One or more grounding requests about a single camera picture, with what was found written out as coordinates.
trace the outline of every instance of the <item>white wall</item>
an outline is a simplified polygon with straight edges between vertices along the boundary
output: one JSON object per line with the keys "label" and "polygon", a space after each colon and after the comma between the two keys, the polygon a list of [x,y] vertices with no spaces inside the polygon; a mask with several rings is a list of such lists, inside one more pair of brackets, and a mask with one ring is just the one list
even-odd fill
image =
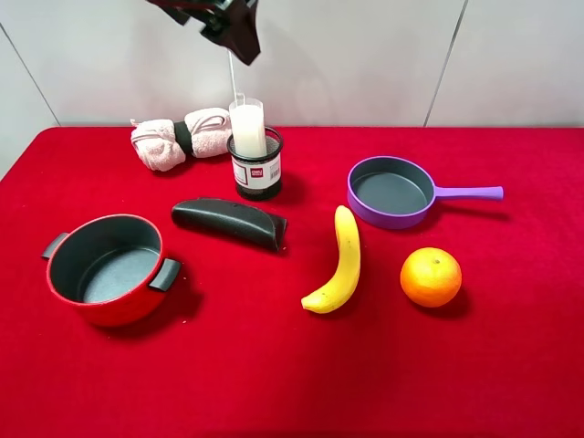
{"label": "white wall", "polygon": [[[262,0],[236,69],[272,124],[422,125],[464,0]],[[57,118],[179,119],[232,100],[227,55],[144,0],[1,2]]]}
{"label": "white wall", "polygon": [[584,124],[584,2],[470,0],[429,124]]}
{"label": "white wall", "polygon": [[36,135],[57,122],[0,29],[0,179]]}

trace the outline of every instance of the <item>orange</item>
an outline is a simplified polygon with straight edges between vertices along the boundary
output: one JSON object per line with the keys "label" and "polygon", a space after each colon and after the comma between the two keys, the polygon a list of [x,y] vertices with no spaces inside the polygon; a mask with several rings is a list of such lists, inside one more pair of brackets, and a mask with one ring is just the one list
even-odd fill
{"label": "orange", "polygon": [[400,274],[401,288],[414,303],[437,308],[454,298],[463,282],[460,265],[438,248],[421,248],[406,259]]}

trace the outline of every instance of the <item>purple pan handle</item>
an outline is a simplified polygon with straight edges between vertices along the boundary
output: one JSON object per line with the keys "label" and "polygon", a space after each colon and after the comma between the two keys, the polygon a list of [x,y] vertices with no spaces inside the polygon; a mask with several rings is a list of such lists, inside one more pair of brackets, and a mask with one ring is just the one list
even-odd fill
{"label": "purple pan handle", "polygon": [[503,199],[503,187],[470,187],[460,189],[436,187],[436,197],[440,199],[479,198],[501,201]]}

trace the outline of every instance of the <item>pink towel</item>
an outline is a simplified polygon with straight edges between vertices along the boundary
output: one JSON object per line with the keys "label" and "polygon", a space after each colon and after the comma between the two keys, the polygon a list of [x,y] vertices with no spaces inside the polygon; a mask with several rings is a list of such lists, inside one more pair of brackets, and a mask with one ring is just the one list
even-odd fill
{"label": "pink towel", "polygon": [[[200,109],[184,118],[191,133],[193,156],[214,157],[227,152],[231,135],[229,111],[221,108]],[[147,120],[137,123],[131,134],[131,144],[146,166],[153,171],[166,172],[186,160],[186,155],[176,141],[171,120]]]}

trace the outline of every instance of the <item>purple frying pan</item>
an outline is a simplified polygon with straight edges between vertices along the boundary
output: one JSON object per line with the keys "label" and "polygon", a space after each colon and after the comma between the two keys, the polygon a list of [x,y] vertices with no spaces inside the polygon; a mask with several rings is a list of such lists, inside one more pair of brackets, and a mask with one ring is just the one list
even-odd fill
{"label": "purple frying pan", "polygon": [[436,200],[503,199],[503,187],[436,187],[423,168],[398,157],[371,157],[350,171],[350,208],[366,222],[391,230],[418,224]]}

